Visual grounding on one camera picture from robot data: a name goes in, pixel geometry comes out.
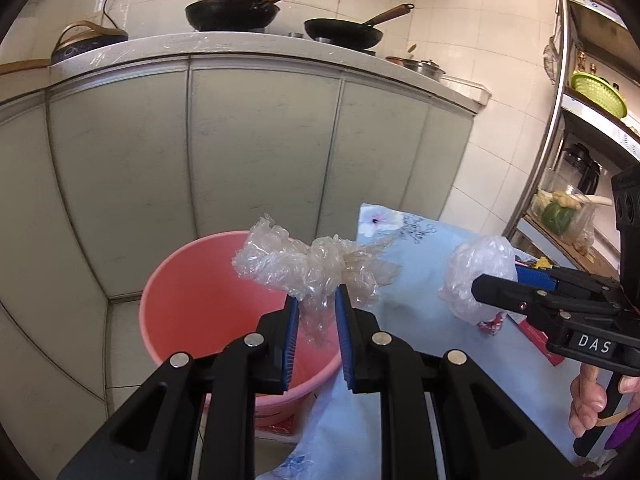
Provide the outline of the person's right hand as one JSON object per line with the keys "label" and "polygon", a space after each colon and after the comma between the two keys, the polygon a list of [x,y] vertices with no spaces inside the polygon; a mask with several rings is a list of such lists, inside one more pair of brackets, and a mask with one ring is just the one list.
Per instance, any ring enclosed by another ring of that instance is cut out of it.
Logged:
{"label": "person's right hand", "polygon": [[[575,437],[582,437],[587,430],[596,426],[601,412],[608,404],[605,388],[598,383],[600,370],[593,365],[582,364],[579,374],[570,384],[570,418],[568,426]],[[639,408],[639,378],[623,376],[617,390],[621,394],[631,394],[626,414]]]}

